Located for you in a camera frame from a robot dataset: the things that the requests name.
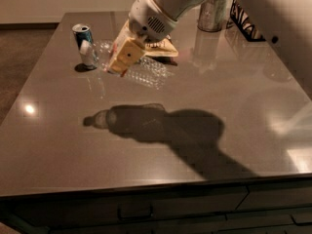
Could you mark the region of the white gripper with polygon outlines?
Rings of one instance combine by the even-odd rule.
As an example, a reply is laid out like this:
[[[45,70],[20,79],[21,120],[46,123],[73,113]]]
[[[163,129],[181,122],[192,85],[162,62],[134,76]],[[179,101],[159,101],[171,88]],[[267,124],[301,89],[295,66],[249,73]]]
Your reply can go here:
[[[110,58],[104,70],[123,76],[129,67],[145,54],[146,42],[160,42],[176,27],[154,0],[136,0],[126,21],[114,40]]]

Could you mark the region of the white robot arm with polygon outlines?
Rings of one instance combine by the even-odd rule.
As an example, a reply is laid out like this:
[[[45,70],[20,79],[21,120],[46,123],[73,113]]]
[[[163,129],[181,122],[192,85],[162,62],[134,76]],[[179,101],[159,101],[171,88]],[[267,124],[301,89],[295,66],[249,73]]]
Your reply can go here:
[[[123,75],[206,0],[136,0],[113,44],[107,70]],[[306,94],[312,93],[312,0],[236,0]]]

